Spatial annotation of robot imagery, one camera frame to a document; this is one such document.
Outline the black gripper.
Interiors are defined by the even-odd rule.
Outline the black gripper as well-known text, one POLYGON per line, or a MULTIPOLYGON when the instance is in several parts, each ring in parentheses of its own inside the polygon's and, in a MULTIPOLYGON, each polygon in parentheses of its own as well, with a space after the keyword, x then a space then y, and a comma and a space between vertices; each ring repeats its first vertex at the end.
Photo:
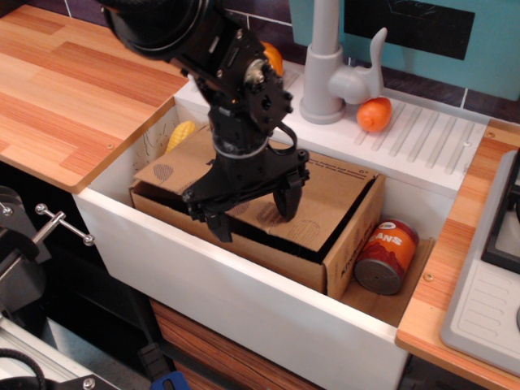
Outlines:
POLYGON ((264 145, 250 155, 216 151, 212 168, 182 194, 191 215, 204 215, 210 231, 223 243, 232 242, 228 217, 233 207, 272 194, 279 214, 286 220, 297 213, 302 188, 309 179, 310 154, 294 146, 273 149, 264 145))

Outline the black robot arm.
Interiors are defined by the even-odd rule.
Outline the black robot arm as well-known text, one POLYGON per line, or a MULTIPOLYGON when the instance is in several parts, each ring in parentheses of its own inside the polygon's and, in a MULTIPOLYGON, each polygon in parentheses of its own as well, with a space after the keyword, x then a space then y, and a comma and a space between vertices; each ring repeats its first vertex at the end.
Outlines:
POLYGON ((216 1, 105 1, 102 12, 129 50, 175 64, 209 104, 216 157, 183 192, 191 217, 229 242, 227 212, 272 194, 281 216, 292 219, 309 178, 309 154, 270 144, 275 130, 295 137, 284 123, 293 97, 263 44, 216 1))

